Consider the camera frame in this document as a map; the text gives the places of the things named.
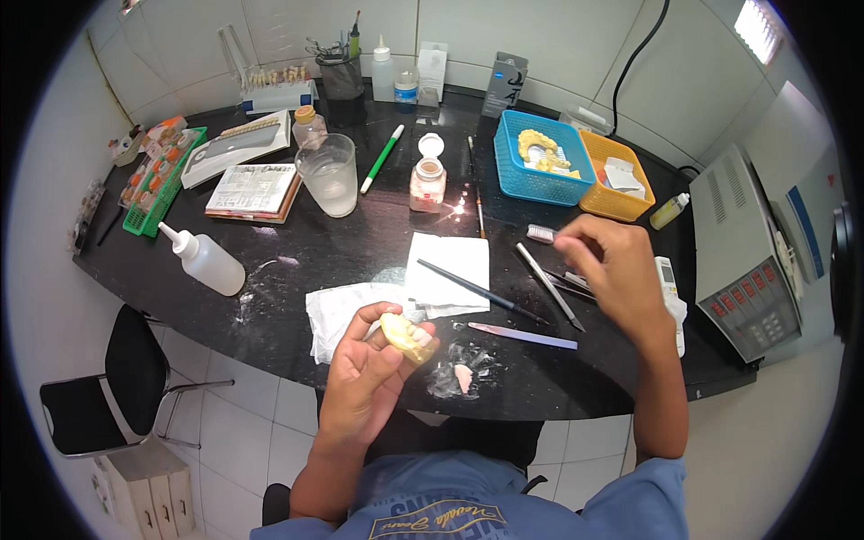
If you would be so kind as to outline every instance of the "black countertop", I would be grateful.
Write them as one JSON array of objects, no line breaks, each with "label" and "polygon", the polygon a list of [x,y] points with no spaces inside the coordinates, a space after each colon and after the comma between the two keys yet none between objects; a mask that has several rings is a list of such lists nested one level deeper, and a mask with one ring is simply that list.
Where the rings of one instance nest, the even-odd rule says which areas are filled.
[{"label": "black countertop", "polygon": [[[140,157],[115,168],[91,225],[91,234],[75,263],[132,307],[220,353],[302,384],[324,388],[327,366],[309,356],[312,332],[306,315],[308,292],[372,281],[382,270],[403,268],[413,231],[441,236],[477,236],[473,179],[469,174],[467,136],[474,136],[477,175],[483,195],[490,250],[493,292],[509,298],[550,321],[533,321],[492,305],[488,313],[433,320],[442,349],[408,381],[400,405],[414,410],[503,420],[545,420],[610,416],[631,413],[636,390],[636,351],[620,330],[593,304],[564,294],[582,324],[577,332],[564,318],[549,293],[532,276],[515,250],[529,223],[555,228],[581,210],[510,198],[501,193],[492,150],[497,119],[479,115],[481,98],[447,92],[440,110],[408,107],[365,99],[335,102],[322,99],[316,109],[331,132],[348,135],[357,145],[358,178],[362,181],[378,153],[399,124],[402,137],[378,173],[372,189],[360,196],[349,216],[332,219],[315,204],[305,188],[297,196],[284,225],[270,226],[204,215],[217,179],[192,190],[181,190],[165,221],[175,230],[205,233],[246,268],[247,280],[234,297],[224,297],[187,276],[171,243],[136,237],[120,222],[97,247],[96,240],[116,213],[116,201]],[[550,111],[531,107],[528,112]],[[248,121],[242,111],[222,110],[187,119],[190,127],[207,126],[208,138]],[[448,187],[441,214],[415,213],[408,208],[411,168],[421,158],[417,141],[438,133],[445,150],[440,159],[448,171]],[[687,178],[639,149],[639,160],[651,182],[658,204],[687,190]],[[291,162],[296,146],[253,162]],[[453,213],[460,197],[463,214]],[[668,257],[676,272],[679,295],[689,303],[684,324],[687,352],[682,358],[690,399],[706,397],[755,381],[754,366],[743,363],[708,318],[693,304],[696,291],[696,249],[691,206],[661,232],[648,226],[646,212],[637,223],[651,234],[657,255]],[[566,269],[551,246],[528,241],[540,264],[563,273]],[[276,260],[275,264],[264,264]],[[251,292],[242,307],[239,297]],[[567,351],[518,340],[499,338],[471,328],[454,329],[453,322],[477,321],[528,332],[577,340],[578,351]],[[489,375],[479,379],[475,399],[434,397],[428,390],[435,361],[451,343],[485,348],[494,357]]]}]

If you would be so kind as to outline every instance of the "blue t-shirt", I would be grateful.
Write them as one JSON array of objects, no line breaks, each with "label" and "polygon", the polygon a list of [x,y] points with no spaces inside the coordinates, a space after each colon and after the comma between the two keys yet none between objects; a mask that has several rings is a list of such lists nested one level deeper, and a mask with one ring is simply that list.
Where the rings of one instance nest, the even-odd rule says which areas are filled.
[{"label": "blue t-shirt", "polygon": [[648,460],[600,490],[581,515],[519,492],[511,463],[467,451],[390,455],[363,469],[348,520],[317,518],[253,530],[250,540],[523,540],[687,537],[683,459]]}]

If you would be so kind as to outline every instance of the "gray box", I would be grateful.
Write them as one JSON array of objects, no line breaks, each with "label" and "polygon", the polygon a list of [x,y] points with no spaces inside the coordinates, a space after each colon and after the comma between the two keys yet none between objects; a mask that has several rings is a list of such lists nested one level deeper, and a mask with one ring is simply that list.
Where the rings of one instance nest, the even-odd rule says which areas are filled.
[{"label": "gray box", "polygon": [[519,100],[522,85],[528,77],[528,60],[515,54],[495,54],[492,64],[492,76],[486,89],[486,99],[483,100],[485,117],[498,118],[505,109],[512,109]]}]

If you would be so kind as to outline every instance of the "glass of water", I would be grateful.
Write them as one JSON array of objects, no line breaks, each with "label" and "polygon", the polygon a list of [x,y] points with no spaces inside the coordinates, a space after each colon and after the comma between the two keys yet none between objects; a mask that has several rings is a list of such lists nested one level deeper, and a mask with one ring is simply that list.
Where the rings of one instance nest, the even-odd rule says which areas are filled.
[{"label": "glass of water", "polygon": [[307,140],[294,158],[297,173],[312,198],[331,218],[343,218],[357,206],[354,141],[339,133]]}]

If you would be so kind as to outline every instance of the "hand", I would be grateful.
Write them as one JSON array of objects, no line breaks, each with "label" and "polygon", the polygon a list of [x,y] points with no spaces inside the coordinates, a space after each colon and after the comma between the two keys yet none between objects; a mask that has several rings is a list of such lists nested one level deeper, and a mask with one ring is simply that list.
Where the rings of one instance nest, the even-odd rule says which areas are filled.
[{"label": "hand", "polygon": [[675,320],[663,303],[645,229],[583,214],[559,231],[554,246],[585,276],[597,305],[637,347],[669,340],[675,345]]},{"label": "hand", "polygon": [[[416,369],[387,342],[379,328],[363,338],[381,314],[402,313],[402,306],[378,302],[357,310],[336,346],[319,416],[320,432],[341,442],[369,445],[390,418],[405,379]],[[435,325],[419,325],[435,336]]]}]

